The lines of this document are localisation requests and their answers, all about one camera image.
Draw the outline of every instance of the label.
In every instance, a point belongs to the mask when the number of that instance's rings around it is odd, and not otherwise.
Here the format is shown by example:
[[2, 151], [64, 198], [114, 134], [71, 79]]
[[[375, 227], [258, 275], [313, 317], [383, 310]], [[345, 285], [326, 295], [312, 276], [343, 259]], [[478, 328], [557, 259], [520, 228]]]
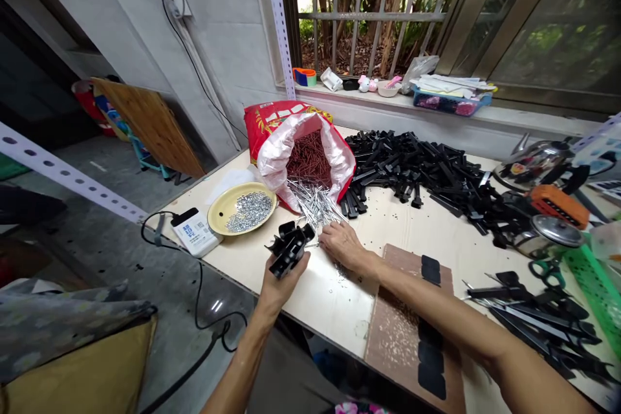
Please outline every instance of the label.
[[181, 241], [187, 245], [188, 249], [200, 250], [214, 238], [203, 215], [194, 215], [177, 228], [182, 234]]
[[524, 170], [526, 170], [526, 167], [520, 163], [514, 163], [511, 165], [511, 173], [514, 175], [519, 175], [520, 173], [523, 173]]

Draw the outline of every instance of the green plastic basket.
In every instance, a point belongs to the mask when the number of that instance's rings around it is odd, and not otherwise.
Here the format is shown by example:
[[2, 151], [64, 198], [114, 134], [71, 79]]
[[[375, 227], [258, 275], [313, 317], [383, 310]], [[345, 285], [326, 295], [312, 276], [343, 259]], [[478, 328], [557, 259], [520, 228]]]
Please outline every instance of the green plastic basket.
[[604, 272], [600, 262], [593, 256], [588, 245], [564, 251], [563, 260], [587, 297], [593, 314], [600, 322], [616, 357], [621, 360], [621, 296], [619, 291]]

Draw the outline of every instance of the gray floor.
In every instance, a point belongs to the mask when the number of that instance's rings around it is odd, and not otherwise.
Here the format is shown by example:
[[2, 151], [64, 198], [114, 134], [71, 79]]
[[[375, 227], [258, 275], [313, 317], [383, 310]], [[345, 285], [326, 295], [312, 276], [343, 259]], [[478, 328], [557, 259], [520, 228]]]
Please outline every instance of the gray floor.
[[[142, 172], [129, 144], [103, 136], [62, 149], [56, 155], [147, 212], [193, 182], [175, 186], [154, 171]], [[7, 184], [65, 201], [67, 211], [45, 225], [54, 239], [106, 283], [128, 279], [137, 297], [158, 307], [158, 326], [139, 404], [139, 409], [146, 407], [200, 357], [211, 340], [210, 331], [198, 331], [193, 322], [199, 264], [180, 252], [146, 244], [137, 226], [39, 173], [26, 173]], [[234, 310], [247, 316], [252, 313], [251, 295], [206, 267], [204, 273], [199, 303], [202, 323]], [[214, 314], [210, 309], [217, 300], [223, 305]], [[241, 333], [243, 324], [239, 320], [233, 317], [229, 345], [234, 345]], [[229, 360], [230, 355], [217, 344], [209, 359], [158, 412], [197, 413]]]

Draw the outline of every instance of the green scissors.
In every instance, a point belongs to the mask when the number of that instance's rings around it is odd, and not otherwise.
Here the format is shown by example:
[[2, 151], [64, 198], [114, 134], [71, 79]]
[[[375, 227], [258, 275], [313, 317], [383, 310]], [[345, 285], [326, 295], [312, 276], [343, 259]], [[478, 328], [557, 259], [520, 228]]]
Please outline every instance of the green scissors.
[[565, 288], [565, 279], [558, 264], [561, 259], [535, 260], [528, 263], [530, 273], [539, 278], [548, 288], [562, 290]]

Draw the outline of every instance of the small bowl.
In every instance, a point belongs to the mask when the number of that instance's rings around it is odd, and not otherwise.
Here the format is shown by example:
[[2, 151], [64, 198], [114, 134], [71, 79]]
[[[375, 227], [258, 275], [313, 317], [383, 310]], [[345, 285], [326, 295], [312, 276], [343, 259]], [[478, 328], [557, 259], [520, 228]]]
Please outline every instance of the small bowl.
[[[229, 218], [231, 218], [231, 215], [237, 213], [237, 199], [243, 195], [253, 192], [262, 192], [272, 199], [272, 209], [270, 210], [270, 213], [268, 213], [259, 224], [253, 226], [252, 228], [236, 233], [229, 231], [226, 224]], [[239, 236], [241, 234], [251, 232], [252, 230], [256, 230], [263, 223], [267, 222], [267, 219], [274, 213], [276, 204], [276, 194], [271, 192], [263, 183], [249, 182], [238, 184], [237, 186], [233, 186], [229, 190], [220, 194], [220, 197], [213, 202], [211, 207], [209, 207], [209, 212], [207, 213], [207, 222], [209, 223], [210, 228], [216, 233], [220, 233], [223, 236]]]
[[394, 97], [397, 95], [397, 93], [399, 92], [399, 90], [401, 89], [401, 83], [397, 83], [395, 84], [394, 87], [388, 89], [386, 87], [386, 84], [388, 84], [390, 81], [383, 81], [378, 83], [377, 85], [377, 92], [380, 96], [382, 97]]

